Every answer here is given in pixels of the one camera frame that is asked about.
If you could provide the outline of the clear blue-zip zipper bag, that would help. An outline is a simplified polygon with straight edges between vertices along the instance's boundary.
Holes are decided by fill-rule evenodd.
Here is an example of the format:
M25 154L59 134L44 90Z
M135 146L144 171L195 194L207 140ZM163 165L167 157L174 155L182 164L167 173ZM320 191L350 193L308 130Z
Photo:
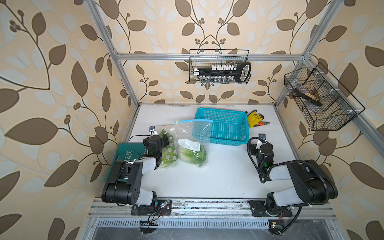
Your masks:
M201 148L200 145L205 145L208 148L208 154L209 154L212 124L213 124L212 120L196 120L196 119L175 122L175 127L176 127L175 138L176 138L176 144L177 144L176 149L178 147L184 147L189 150L200 151L200 148Z

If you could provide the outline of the small chinese cabbage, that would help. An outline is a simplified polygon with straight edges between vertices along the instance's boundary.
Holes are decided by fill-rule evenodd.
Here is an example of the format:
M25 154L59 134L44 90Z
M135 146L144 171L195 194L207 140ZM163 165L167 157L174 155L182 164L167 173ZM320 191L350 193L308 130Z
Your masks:
M184 147L178 147L177 151L181 161L195 166L202 167L207 160L208 148L205 145L200 145L200 151L193 151Z

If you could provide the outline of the large chinese cabbage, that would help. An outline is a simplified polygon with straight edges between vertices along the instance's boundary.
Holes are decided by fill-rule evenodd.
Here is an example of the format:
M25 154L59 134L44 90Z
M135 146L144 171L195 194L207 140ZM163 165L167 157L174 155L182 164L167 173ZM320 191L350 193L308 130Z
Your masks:
M179 159L178 151L176 150L175 138L165 130L160 133L162 138L167 138L169 144L162 150L162 167L171 167L176 164Z

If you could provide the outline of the pink dotted zipper bag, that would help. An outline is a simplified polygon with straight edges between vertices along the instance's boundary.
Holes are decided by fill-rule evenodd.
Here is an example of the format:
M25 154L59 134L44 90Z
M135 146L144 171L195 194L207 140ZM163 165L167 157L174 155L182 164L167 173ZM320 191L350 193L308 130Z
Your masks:
M175 125L156 126L158 134L168 140L168 145L162 149L162 168L175 167L179 160L179 154L176 149L176 127Z

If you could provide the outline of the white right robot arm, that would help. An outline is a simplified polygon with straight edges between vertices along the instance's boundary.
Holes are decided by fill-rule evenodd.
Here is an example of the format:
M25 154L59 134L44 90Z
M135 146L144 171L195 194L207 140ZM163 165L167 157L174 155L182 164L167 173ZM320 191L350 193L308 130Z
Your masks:
M254 217L291 217L291 207L324 205L338 196L337 187L314 160L290 160L274 163L273 145L259 137L247 143L247 154L262 184L290 180L285 190L267 194L265 200L249 201Z

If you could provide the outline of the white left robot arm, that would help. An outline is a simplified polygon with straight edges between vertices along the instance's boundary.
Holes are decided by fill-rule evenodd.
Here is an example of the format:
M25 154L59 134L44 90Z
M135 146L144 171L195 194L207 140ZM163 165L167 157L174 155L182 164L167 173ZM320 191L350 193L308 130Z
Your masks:
M158 206L157 194L141 188L143 174L156 170L162 163L167 137L154 135L143 140L144 157L134 161L115 161L102 190L102 201L121 205Z

